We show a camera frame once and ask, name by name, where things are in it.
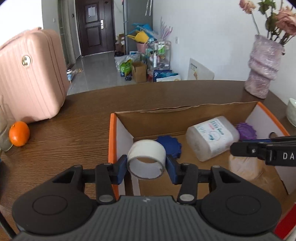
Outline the pink textured vase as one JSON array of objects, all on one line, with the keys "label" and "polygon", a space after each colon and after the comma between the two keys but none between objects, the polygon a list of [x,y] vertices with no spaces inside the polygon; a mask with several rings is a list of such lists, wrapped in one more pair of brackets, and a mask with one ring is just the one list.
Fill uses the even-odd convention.
[{"label": "pink textured vase", "polygon": [[244,89],[260,99],[265,99],[270,83],[277,77],[284,47],[262,35],[255,35],[248,66],[250,73]]}]

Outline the green white bag on floor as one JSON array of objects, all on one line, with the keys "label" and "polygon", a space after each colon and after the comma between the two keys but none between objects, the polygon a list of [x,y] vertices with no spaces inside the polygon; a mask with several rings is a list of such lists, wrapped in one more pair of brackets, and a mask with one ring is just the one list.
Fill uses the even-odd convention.
[{"label": "green white bag on floor", "polygon": [[132,72],[132,60],[127,60],[119,66],[121,77],[127,77]]}]

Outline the pale green bowl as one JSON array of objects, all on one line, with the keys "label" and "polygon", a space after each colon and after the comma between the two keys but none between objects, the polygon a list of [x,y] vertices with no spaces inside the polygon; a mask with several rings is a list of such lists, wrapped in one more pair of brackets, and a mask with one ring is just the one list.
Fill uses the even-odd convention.
[{"label": "pale green bowl", "polygon": [[289,98],[288,100],[287,119],[294,127],[296,127],[296,100],[294,98]]}]

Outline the white tape roll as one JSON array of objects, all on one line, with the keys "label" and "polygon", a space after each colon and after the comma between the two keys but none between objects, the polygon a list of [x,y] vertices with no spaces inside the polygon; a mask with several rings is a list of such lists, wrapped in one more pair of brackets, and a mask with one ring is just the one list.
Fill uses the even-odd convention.
[{"label": "white tape roll", "polygon": [[161,177],[166,169],[165,148],[153,140],[135,142],[127,155],[127,168],[139,179],[153,180]]}]

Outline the red cardboard box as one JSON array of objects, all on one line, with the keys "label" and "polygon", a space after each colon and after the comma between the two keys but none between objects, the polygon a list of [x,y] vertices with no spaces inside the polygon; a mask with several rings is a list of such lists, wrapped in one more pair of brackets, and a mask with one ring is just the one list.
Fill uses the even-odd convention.
[{"label": "red cardboard box", "polygon": [[[208,161],[200,162],[186,142],[187,128],[194,124],[224,116],[234,126],[246,122],[251,125],[257,138],[289,136],[280,121],[261,102],[237,102],[228,104],[205,104],[181,108],[139,110],[112,113],[109,128],[108,161],[115,163],[121,155],[127,155],[135,141],[156,139],[158,136],[176,137],[182,144],[179,163],[188,162],[200,169],[220,165],[229,170],[229,151]],[[259,177],[253,184],[266,190],[282,202],[295,190],[295,167],[262,166]],[[112,185],[115,197],[120,195],[152,196],[172,195],[177,198],[179,186],[171,184],[168,173],[154,180],[138,180],[131,176],[119,186]]]}]

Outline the dark brown door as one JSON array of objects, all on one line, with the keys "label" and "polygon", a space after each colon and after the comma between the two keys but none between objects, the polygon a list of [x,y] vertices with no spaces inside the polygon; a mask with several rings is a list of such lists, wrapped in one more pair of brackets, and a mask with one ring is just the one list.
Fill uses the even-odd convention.
[{"label": "dark brown door", "polygon": [[112,0],[75,1],[81,55],[115,50]]}]

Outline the pink small suitcase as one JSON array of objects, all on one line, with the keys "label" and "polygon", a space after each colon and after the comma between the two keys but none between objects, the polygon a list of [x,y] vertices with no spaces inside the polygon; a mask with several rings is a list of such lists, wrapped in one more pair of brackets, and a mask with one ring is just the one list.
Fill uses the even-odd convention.
[{"label": "pink small suitcase", "polygon": [[32,123],[53,118],[69,86],[55,31],[25,31],[1,46],[1,96],[15,120]]}]

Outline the grey refrigerator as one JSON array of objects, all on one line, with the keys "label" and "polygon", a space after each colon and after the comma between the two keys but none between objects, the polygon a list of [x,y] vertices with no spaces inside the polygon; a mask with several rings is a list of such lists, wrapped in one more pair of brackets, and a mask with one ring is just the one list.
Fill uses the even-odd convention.
[{"label": "grey refrigerator", "polygon": [[145,0],[124,0],[123,1],[123,23],[125,31],[125,51],[137,50],[137,44],[128,35],[135,33],[137,25],[149,24],[152,27],[153,20],[152,5]]}]

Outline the small cardboard box on floor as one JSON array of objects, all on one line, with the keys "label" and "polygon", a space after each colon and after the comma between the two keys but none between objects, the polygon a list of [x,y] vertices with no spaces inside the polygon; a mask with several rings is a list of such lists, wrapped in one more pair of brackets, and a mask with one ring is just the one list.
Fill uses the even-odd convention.
[{"label": "small cardboard box on floor", "polygon": [[147,81],[147,66],[142,62],[133,62],[132,78],[136,83],[145,83]]}]

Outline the purple round lid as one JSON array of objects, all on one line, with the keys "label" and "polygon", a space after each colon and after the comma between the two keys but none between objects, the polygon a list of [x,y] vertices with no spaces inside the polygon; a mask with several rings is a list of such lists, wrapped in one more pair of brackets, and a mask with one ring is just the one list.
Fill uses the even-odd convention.
[{"label": "purple round lid", "polygon": [[236,126],[236,129],[239,132],[240,141],[257,139],[257,134],[255,129],[247,123],[239,123]]}]

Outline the orange fruit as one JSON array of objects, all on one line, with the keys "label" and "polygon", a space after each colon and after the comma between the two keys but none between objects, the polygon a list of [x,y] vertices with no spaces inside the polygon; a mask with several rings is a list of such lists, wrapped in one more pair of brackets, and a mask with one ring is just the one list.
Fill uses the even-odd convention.
[{"label": "orange fruit", "polygon": [[11,125],[9,130],[10,142],[16,146],[21,147],[27,144],[30,138],[30,129],[28,125],[23,121],[16,121]]}]

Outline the blue round lid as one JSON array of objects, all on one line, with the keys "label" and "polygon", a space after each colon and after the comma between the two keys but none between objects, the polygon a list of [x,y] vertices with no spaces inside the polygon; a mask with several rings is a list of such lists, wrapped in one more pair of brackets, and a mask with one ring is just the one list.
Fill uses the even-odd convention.
[{"label": "blue round lid", "polygon": [[165,148],[167,155],[171,155],[175,159],[180,158],[182,153],[182,144],[177,138],[171,136],[159,136],[156,141]]}]

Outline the white plastic jar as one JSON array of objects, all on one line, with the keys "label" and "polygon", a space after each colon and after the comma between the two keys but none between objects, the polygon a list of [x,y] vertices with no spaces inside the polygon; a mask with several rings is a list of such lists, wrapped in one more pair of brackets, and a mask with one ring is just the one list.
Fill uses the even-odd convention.
[{"label": "white plastic jar", "polygon": [[238,130],[224,116],[190,126],[186,131],[186,141],[201,162],[229,150],[239,137]]}]

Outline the dried pink roses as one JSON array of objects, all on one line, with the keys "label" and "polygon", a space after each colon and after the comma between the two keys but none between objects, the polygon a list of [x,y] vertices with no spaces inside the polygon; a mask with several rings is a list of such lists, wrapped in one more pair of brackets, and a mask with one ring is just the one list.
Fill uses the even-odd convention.
[{"label": "dried pink roses", "polygon": [[276,9],[275,1],[259,1],[255,4],[253,1],[240,0],[239,6],[243,12],[251,16],[258,35],[260,31],[254,16],[255,10],[265,17],[267,39],[284,46],[295,37],[295,12],[293,7],[284,6],[283,1],[280,2],[279,9]]}]

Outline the clear glass cup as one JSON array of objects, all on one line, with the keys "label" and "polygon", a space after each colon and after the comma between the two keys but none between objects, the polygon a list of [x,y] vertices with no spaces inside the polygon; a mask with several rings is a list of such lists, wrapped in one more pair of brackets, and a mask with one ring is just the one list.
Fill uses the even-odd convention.
[{"label": "clear glass cup", "polygon": [[4,106],[1,104],[0,146],[3,152],[7,152],[13,146],[9,138],[10,127]]}]

